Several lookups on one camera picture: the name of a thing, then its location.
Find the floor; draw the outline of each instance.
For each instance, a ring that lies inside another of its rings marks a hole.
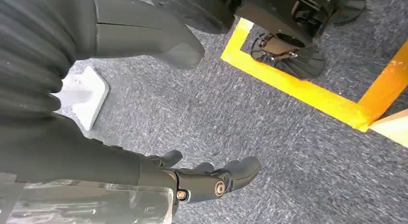
[[[354,101],[408,38],[408,0],[367,1],[355,23],[328,27],[317,43],[328,62],[314,82]],[[230,34],[194,33],[206,56],[193,70],[146,56],[73,68],[95,67],[111,88],[90,137],[146,155],[178,149],[180,167],[259,157],[263,169],[250,186],[181,207],[180,223],[408,223],[407,148],[353,130],[221,61]],[[407,104],[408,90],[388,113]]]

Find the clear plastic cover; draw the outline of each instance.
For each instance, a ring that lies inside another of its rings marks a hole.
[[[0,224],[170,224],[172,207],[169,188],[0,182]]]

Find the robotic hand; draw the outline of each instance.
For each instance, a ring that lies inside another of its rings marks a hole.
[[[174,191],[177,208],[219,198],[255,178],[260,170],[255,158],[219,170],[209,163],[173,169],[182,158],[178,151],[146,157],[107,146],[53,113],[61,103],[50,93],[61,90],[61,79],[76,60],[146,54],[180,69],[195,67],[204,49],[178,19],[137,0],[0,3],[0,184],[67,179],[166,187]],[[2,196],[13,194],[2,194],[2,188],[0,223],[7,220]]]

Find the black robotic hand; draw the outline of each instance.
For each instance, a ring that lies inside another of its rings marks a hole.
[[[147,158],[177,181],[177,199],[184,204],[220,198],[225,193],[241,189],[247,186],[261,169],[261,164],[254,157],[231,161],[218,170],[208,162],[203,162],[192,170],[172,169],[171,167],[183,158],[177,150],[162,157]]]

